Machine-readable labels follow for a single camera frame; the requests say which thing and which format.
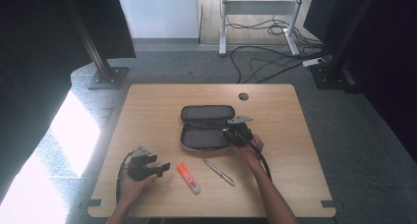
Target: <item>black curtain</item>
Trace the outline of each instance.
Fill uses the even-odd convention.
[[[362,91],[417,161],[417,0],[375,0],[350,62]]]
[[[102,58],[135,58],[119,0],[74,3]],[[88,63],[62,0],[0,0],[0,200]]]

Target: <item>floor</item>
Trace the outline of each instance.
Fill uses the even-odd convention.
[[[278,0],[249,0],[249,1],[278,1]],[[218,44],[220,37],[220,0],[201,0],[201,44]],[[314,38],[304,28],[304,20],[311,0],[302,0],[302,5],[297,17],[296,27],[306,37]],[[229,16],[227,24],[227,43],[230,44],[286,44],[283,35],[270,35],[268,28],[274,23],[287,27],[290,23],[290,16],[267,16],[267,15],[247,15],[247,16]],[[280,28],[273,28],[274,32],[282,32]]]

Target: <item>pen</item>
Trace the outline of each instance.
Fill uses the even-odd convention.
[[[203,159],[203,161],[206,163],[206,165],[212,170],[214,171],[218,176],[220,176],[224,181],[226,181],[230,186],[235,186],[233,180],[231,178],[229,178],[226,174],[222,173],[220,170],[218,170],[218,168],[214,167],[214,165],[212,165],[212,163],[210,163],[208,160]]]
[[[181,174],[181,177],[184,178],[184,181],[187,183],[188,187],[191,189],[191,191],[193,191],[194,194],[198,194],[202,190],[196,183],[194,178],[187,171],[187,168],[185,168],[184,164],[179,163],[177,165],[177,170]]]

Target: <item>white wall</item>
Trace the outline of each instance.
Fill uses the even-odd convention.
[[[120,0],[132,38],[198,38],[197,0]]]

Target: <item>right hand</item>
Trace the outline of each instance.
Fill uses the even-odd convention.
[[[264,148],[264,142],[261,140],[261,138],[257,134],[254,134],[252,143],[254,145],[257,145],[260,151],[262,151],[262,149]],[[260,163],[260,158],[250,146],[234,145],[234,148],[242,157],[242,159],[245,160],[249,165],[253,165],[255,162]]]

